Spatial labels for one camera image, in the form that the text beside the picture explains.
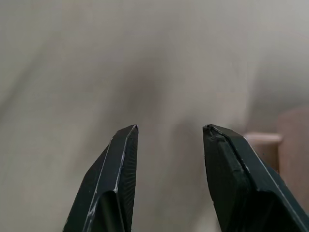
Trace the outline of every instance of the blurry background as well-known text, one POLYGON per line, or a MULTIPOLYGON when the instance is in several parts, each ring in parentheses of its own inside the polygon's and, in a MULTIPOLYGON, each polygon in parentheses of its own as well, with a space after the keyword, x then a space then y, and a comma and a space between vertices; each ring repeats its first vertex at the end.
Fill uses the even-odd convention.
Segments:
POLYGON ((2 0, 0 231, 61 231, 140 127, 134 232, 219 231, 202 126, 274 131, 308 102, 306 0, 2 0))

